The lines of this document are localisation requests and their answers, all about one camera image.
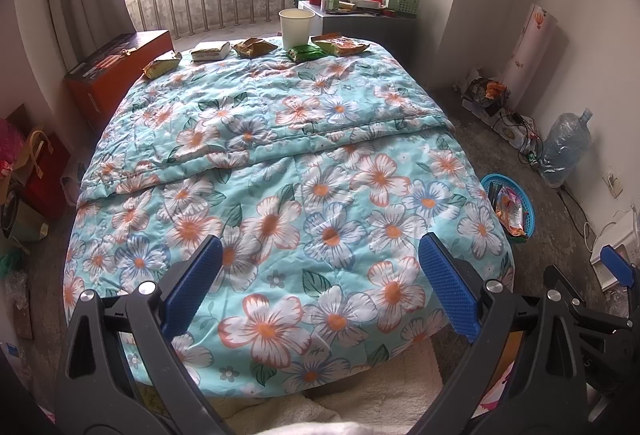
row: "blue gripper pad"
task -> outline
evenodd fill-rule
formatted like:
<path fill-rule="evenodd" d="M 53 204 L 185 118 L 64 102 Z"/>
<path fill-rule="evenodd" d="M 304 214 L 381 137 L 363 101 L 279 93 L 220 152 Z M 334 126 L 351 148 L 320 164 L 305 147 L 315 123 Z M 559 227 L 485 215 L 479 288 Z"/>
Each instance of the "blue gripper pad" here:
<path fill-rule="evenodd" d="M 480 333 L 476 300 L 429 235 L 420 240 L 418 261 L 454 330 L 474 342 Z"/>
<path fill-rule="evenodd" d="M 634 284 L 634 272 L 622 256 L 616 253 L 610 245 L 605 245 L 600 251 L 600 259 L 611 274 L 616 277 L 620 285 L 632 287 Z"/>
<path fill-rule="evenodd" d="M 164 301 L 160 331 L 166 339 L 183 335 L 222 266 L 222 242 L 210 237 L 191 256 L 189 267 Z"/>

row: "metal screw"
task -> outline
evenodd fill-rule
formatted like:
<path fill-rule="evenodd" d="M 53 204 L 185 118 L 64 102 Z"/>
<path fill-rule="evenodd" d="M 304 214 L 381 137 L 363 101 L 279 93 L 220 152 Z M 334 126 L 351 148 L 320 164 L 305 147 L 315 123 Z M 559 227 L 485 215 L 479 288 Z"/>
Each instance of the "metal screw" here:
<path fill-rule="evenodd" d="M 156 290 L 156 284 L 152 281 L 143 281 L 138 287 L 138 292 L 140 294 L 151 294 L 154 290 Z"/>
<path fill-rule="evenodd" d="M 484 284 L 484 286 L 489 292 L 493 294 L 502 292 L 502 289 L 504 288 L 502 286 L 502 283 L 500 283 L 498 280 L 489 280 L 486 284 Z"/>
<path fill-rule="evenodd" d="M 80 299 L 82 301 L 91 301 L 92 299 L 94 299 L 94 296 L 95 296 L 95 292 L 92 291 L 91 289 L 88 289 L 82 292 L 82 294 L 80 294 Z"/>
<path fill-rule="evenodd" d="M 549 289 L 546 292 L 546 297 L 551 301 L 560 301 L 562 299 L 562 294 L 559 293 L 556 289 Z"/>

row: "floral pattern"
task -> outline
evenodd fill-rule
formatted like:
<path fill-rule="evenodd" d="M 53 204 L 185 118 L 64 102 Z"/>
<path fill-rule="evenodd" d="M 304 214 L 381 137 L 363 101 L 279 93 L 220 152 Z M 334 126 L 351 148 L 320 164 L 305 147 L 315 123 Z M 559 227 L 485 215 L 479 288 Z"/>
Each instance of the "floral pattern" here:
<path fill-rule="evenodd" d="M 206 395 L 293 393 L 398 355 L 447 320 L 416 260 L 427 230 L 482 278 L 514 280 L 453 131 L 376 44 L 300 65 L 281 48 L 204 64 L 185 52 L 133 85 L 98 142 L 65 258 L 66 317 L 84 289 L 131 293 L 216 235 L 221 268 L 172 341 Z"/>

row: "electrical outlet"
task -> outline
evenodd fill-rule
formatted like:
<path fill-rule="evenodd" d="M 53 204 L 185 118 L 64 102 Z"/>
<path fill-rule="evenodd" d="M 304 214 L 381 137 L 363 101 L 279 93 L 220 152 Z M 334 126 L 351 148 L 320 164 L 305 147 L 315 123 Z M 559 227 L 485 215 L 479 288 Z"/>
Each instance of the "electrical outlet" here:
<path fill-rule="evenodd" d="M 607 188 L 609 188 L 609 193 L 611 193 L 611 196 L 613 196 L 613 198 L 618 198 L 620 196 L 620 193 L 622 193 L 622 183 L 620 182 L 620 179 L 616 177 L 613 171 L 607 171 L 602 176 L 602 180 L 604 180 Z"/>

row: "blue plastic basket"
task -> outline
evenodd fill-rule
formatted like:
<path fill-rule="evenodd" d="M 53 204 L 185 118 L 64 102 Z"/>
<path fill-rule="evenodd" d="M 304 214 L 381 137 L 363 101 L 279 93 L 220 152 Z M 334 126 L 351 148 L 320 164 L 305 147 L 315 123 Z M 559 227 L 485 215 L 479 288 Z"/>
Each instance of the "blue plastic basket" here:
<path fill-rule="evenodd" d="M 531 201 L 529 200 L 527 193 L 525 193 L 522 188 L 509 177 L 505 177 L 504 175 L 500 175 L 499 173 L 489 173 L 480 181 L 486 193 L 489 193 L 489 186 L 491 185 L 491 182 L 507 186 L 508 188 L 512 189 L 517 196 L 520 197 L 520 199 L 522 200 L 523 211 L 525 211 L 524 232 L 527 233 L 527 236 L 529 238 L 532 237 L 533 230 L 536 227 L 536 216 L 533 213 L 533 206 L 531 205 Z"/>

